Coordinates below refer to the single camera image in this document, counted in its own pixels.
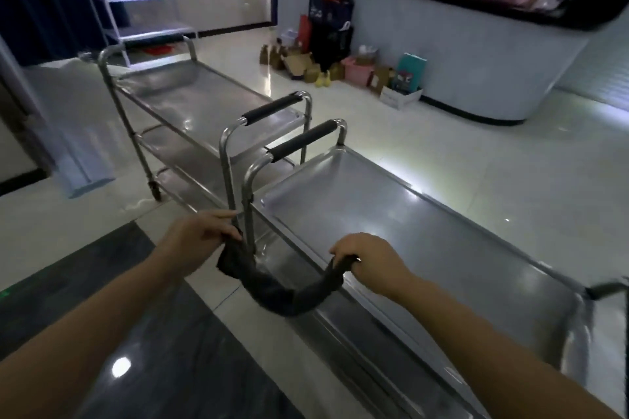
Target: forearm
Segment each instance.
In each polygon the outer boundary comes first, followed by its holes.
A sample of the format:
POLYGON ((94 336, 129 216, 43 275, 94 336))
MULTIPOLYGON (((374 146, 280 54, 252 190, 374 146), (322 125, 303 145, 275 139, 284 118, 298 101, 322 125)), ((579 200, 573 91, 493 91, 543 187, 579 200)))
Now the forearm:
POLYGON ((149 257, 43 330, 0 363, 7 418, 55 418, 74 411, 106 358, 169 281, 149 257))
POLYGON ((435 284, 413 277, 395 300, 426 328, 493 419, 618 419, 435 284))

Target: red object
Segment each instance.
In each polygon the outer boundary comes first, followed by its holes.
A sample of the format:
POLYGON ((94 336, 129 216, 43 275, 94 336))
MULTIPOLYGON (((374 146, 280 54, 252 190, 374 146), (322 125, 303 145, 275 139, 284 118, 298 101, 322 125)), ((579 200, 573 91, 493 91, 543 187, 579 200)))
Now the red object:
POLYGON ((145 48, 142 51, 153 56, 168 55, 170 52, 172 52, 172 47, 170 45, 160 45, 159 47, 145 48))
POLYGON ((373 65, 356 65, 356 58, 354 57, 347 57, 341 60, 341 63, 345 65, 345 79, 348 82, 358 86, 367 86, 369 84, 369 78, 371 78, 373 73, 373 65))
POLYGON ((297 41, 301 43, 301 50, 303 53, 308 53, 310 50, 310 34, 313 31, 312 22, 307 15, 302 15, 299 18, 299 33, 297 34, 297 41))

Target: black marble tile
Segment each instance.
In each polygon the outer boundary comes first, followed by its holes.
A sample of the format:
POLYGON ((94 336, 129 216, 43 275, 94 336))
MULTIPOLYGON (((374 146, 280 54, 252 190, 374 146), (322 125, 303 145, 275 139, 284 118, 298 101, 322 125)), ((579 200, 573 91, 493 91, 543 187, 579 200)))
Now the black marble tile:
MULTIPOLYGON (((152 249, 142 230, 127 224, 0 293, 0 357, 144 260, 152 249)), ((77 417, 302 415, 182 282, 149 308, 105 362, 77 417), (114 365, 123 362, 128 370, 120 375, 114 365)))

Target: person's left hand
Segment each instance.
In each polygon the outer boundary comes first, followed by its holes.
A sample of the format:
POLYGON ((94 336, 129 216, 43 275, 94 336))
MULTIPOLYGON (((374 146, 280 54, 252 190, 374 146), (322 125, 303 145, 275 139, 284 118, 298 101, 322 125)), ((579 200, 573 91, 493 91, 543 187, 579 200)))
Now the person's left hand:
POLYGON ((229 220, 235 210, 201 211, 177 219, 149 257, 172 277, 186 277, 195 272, 223 243, 227 235, 242 240, 238 229, 229 220))

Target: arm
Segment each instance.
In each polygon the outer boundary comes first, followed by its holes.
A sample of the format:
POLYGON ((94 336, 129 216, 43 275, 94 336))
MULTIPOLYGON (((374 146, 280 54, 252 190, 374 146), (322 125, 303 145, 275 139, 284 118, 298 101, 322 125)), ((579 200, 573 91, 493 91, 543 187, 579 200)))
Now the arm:
POLYGON ((498 333, 436 284, 413 275, 387 241, 339 240, 336 259, 356 255, 354 276, 403 306, 426 328, 493 419, 619 419, 614 411, 528 349, 498 333))
POLYGON ((178 220, 144 262, 5 358, 0 363, 3 417, 71 414, 149 303, 200 267, 221 245, 222 235, 240 240, 238 230, 220 220, 234 214, 202 212, 178 220))

